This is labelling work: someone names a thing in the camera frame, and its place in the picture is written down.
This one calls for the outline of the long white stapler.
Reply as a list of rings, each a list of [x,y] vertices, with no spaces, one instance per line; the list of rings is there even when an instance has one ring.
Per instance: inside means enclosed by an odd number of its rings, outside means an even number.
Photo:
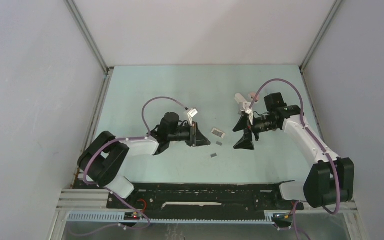
[[[238,105],[247,102],[247,100],[244,98],[244,96],[240,93],[236,93],[234,95],[234,100],[237,102]]]

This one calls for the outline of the staple box tray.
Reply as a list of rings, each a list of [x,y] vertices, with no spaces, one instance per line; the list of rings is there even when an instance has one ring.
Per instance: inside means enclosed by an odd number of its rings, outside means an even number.
[[[223,139],[226,136],[226,133],[224,131],[215,127],[211,130],[211,133],[221,139]]]

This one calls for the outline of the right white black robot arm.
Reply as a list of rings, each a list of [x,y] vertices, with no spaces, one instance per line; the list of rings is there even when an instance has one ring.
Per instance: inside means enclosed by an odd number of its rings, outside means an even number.
[[[233,146],[235,150],[254,150],[254,141],[260,139],[260,133],[281,130],[292,139],[311,167],[305,182],[282,183],[280,190],[271,194],[270,201],[275,208],[284,209],[291,200],[307,202],[313,208],[325,208],[353,199],[353,161],[340,157],[315,134],[299,106],[287,105],[281,93],[272,93],[264,97],[267,113],[254,116],[251,102],[240,93],[234,99],[240,119],[233,131],[243,132]]]

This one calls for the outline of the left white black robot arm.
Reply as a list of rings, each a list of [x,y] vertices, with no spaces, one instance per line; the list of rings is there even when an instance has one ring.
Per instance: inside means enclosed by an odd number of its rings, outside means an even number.
[[[138,202],[138,194],[120,172],[125,159],[160,155],[172,142],[184,142],[189,147],[211,145],[197,122],[181,121],[178,114],[167,112],[149,136],[116,138],[109,131],[103,131],[82,153],[77,165],[85,174],[86,184],[109,190],[119,196],[118,201],[125,208],[133,208]]]

